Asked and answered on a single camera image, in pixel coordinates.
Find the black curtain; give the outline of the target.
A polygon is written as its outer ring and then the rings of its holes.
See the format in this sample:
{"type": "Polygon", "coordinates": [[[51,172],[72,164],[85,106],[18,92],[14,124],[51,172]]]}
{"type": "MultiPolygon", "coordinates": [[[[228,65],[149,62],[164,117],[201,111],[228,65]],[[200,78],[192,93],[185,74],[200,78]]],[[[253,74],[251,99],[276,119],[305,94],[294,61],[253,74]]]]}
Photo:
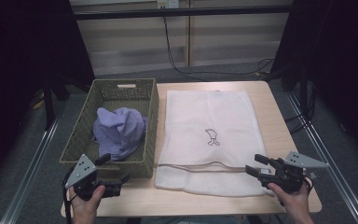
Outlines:
{"type": "Polygon", "coordinates": [[[293,0],[271,73],[306,76],[358,141],[358,0],[293,0]]]}
{"type": "Polygon", "coordinates": [[[69,0],[0,0],[0,167],[34,94],[94,79],[69,0]]]}

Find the purple shirt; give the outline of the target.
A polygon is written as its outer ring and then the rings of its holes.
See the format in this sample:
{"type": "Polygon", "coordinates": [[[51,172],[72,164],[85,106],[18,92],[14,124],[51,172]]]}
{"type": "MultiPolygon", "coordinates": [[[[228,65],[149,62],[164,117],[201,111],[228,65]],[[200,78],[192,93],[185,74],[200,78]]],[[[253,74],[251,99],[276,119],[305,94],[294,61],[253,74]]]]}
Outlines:
{"type": "Polygon", "coordinates": [[[110,161],[126,159],[144,140],[147,122],[148,118],[133,108],[121,107],[109,111],[99,107],[93,123],[99,156],[109,154],[110,161]]]}

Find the person's left hand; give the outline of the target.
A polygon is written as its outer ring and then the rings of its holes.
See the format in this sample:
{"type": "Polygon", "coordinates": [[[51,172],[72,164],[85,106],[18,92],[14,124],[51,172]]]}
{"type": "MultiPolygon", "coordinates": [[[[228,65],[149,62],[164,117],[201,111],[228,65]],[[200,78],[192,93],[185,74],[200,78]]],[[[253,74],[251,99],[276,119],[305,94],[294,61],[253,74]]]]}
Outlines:
{"type": "Polygon", "coordinates": [[[74,224],[94,224],[97,216],[97,209],[101,203],[105,186],[99,186],[93,191],[88,201],[83,201],[76,197],[73,187],[69,188],[71,205],[74,214],[74,224]]]}

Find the metal floor rail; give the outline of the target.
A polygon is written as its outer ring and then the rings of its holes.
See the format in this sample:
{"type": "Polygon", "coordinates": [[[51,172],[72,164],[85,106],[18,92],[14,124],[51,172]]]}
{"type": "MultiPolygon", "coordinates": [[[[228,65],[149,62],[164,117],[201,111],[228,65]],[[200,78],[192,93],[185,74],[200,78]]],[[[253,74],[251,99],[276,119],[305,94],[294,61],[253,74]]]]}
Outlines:
{"type": "Polygon", "coordinates": [[[26,202],[31,187],[34,183],[35,177],[41,167],[42,161],[48,151],[48,147],[56,133],[62,113],[66,108],[66,103],[59,103],[58,108],[55,109],[57,117],[53,120],[52,124],[44,131],[42,139],[35,150],[34,156],[28,165],[24,177],[17,188],[16,193],[11,199],[6,212],[0,220],[0,224],[16,224],[21,210],[26,202]]]}
{"type": "Polygon", "coordinates": [[[327,171],[330,174],[331,179],[335,183],[340,196],[342,197],[343,201],[345,202],[352,216],[354,217],[355,222],[358,224],[358,197],[355,195],[347,180],[338,169],[335,161],[333,160],[332,156],[328,151],[328,148],[324,144],[320,135],[317,133],[311,121],[309,119],[303,118],[300,110],[300,102],[298,101],[298,99],[293,93],[289,93],[287,97],[292,108],[299,116],[300,123],[305,128],[305,132],[307,133],[307,136],[312,142],[313,147],[317,151],[318,155],[323,161],[329,164],[327,171]]]}

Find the green woven basket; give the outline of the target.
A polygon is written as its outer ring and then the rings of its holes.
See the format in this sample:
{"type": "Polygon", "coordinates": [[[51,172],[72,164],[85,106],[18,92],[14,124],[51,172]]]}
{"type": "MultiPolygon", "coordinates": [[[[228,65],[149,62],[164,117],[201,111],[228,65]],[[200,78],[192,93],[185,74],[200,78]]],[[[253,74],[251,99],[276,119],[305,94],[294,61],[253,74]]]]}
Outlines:
{"type": "Polygon", "coordinates": [[[153,78],[96,79],[92,82],[85,104],[62,152],[60,163],[70,167],[83,154],[91,160],[99,157],[99,145],[94,141],[93,123],[100,107],[110,111],[127,107],[139,111],[147,119],[145,137],[137,149],[122,161],[109,161],[98,168],[104,178],[114,178],[125,172],[133,178],[153,176],[158,127],[158,88],[153,78]]]}

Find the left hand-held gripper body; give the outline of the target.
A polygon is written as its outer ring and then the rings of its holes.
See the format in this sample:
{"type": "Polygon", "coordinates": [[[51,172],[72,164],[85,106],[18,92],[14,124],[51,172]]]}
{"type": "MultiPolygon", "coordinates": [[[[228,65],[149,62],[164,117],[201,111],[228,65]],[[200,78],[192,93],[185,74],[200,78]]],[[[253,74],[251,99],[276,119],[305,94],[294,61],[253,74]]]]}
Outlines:
{"type": "Polygon", "coordinates": [[[64,188],[74,188],[76,196],[83,201],[88,201],[93,191],[99,186],[105,186],[104,198],[116,197],[121,193],[122,184],[119,180],[102,181],[98,175],[98,169],[87,155],[82,154],[79,160],[71,168],[69,176],[64,181],[64,188]]]}

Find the black horizontal bar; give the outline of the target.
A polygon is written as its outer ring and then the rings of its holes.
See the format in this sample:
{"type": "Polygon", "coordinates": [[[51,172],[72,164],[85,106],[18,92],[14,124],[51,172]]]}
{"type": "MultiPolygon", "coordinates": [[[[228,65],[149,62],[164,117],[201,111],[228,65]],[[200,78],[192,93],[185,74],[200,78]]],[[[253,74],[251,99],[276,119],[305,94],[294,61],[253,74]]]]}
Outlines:
{"type": "Polygon", "coordinates": [[[77,20],[110,20],[156,17],[183,17],[183,16],[213,16],[213,15],[240,15],[240,14],[270,14],[288,13],[292,6],[264,6],[264,7],[196,7],[171,9],[146,9],[125,11],[81,11],[74,14],[77,20]]]}

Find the white mesh laundry bag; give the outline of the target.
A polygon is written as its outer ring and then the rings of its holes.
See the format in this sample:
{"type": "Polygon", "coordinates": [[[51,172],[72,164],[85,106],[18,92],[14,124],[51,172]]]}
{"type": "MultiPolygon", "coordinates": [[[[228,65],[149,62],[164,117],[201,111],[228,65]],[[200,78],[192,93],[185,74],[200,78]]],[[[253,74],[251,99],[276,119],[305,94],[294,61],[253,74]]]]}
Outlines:
{"type": "Polygon", "coordinates": [[[246,91],[168,91],[155,185],[222,197],[267,193],[245,173],[266,153],[246,91]]]}

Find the black stand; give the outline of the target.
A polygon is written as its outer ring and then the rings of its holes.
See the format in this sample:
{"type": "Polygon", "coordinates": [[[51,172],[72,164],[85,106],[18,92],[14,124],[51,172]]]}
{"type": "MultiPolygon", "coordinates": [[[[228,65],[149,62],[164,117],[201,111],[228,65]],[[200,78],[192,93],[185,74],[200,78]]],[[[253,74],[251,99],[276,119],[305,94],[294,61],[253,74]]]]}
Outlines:
{"type": "Polygon", "coordinates": [[[43,77],[43,93],[44,93],[44,102],[45,102],[46,120],[47,120],[45,130],[47,131],[52,126],[55,120],[51,88],[47,76],[43,77]]]}
{"type": "Polygon", "coordinates": [[[301,67],[301,76],[299,80],[300,88],[300,109],[304,119],[309,119],[309,106],[308,106],[308,76],[307,68],[305,65],[301,67]]]}

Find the white wall socket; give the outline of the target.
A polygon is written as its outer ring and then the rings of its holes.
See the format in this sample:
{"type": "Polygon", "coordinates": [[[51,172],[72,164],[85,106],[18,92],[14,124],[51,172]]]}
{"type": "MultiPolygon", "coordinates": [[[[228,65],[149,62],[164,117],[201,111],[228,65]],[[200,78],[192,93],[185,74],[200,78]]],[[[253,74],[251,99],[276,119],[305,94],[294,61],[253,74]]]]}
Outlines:
{"type": "Polygon", "coordinates": [[[179,8],[179,0],[157,0],[159,9],[179,8]]]}

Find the person's right hand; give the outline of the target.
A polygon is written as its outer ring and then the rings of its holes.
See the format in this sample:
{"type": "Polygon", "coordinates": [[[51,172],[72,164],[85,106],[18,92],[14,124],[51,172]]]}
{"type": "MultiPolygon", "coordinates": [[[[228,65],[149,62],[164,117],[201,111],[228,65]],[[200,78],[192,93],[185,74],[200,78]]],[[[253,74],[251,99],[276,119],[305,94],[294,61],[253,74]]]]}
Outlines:
{"type": "Polygon", "coordinates": [[[269,183],[268,188],[277,196],[279,202],[283,203],[287,215],[294,224],[314,224],[310,216],[309,192],[306,184],[292,194],[286,193],[274,183],[269,183]]]}

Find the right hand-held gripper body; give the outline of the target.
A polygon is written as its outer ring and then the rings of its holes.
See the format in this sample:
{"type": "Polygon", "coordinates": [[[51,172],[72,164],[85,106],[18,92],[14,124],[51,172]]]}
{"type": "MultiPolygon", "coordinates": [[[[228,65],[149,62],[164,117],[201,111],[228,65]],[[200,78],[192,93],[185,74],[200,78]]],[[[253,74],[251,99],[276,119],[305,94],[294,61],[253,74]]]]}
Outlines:
{"type": "Polygon", "coordinates": [[[300,190],[305,177],[303,171],[306,168],[327,168],[329,164],[317,161],[311,157],[291,151],[285,159],[269,158],[269,164],[275,169],[274,175],[261,174],[257,178],[265,188],[269,183],[281,187],[286,193],[294,193],[300,190]]]}

